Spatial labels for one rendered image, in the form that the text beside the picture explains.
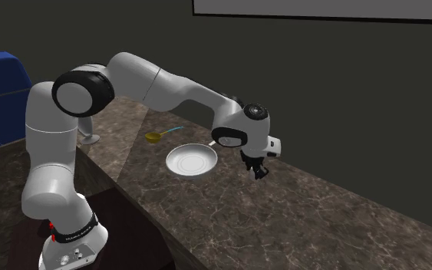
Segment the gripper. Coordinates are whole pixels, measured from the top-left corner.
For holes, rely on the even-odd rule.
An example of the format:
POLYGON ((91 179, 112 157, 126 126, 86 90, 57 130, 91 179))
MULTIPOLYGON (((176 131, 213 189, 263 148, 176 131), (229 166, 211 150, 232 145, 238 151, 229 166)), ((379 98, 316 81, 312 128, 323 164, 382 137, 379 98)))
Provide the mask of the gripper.
POLYGON ((269 170, 262 165, 264 158, 263 157, 249 157, 244 154, 242 150, 239 151, 242 161, 246 165, 246 170, 253 171, 254 179, 262 179, 264 178, 268 173, 269 170))

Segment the clear wine glass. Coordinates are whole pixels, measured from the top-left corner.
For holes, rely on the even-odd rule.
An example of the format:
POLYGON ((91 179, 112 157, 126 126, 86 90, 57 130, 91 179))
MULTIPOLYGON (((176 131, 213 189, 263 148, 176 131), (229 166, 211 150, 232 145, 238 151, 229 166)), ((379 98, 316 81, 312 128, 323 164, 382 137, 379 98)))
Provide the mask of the clear wine glass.
POLYGON ((80 117, 78 119, 78 131, 82 134, 82 145, 92 145, 99 141, 100 136, 94 133, 92 117, 80 117))

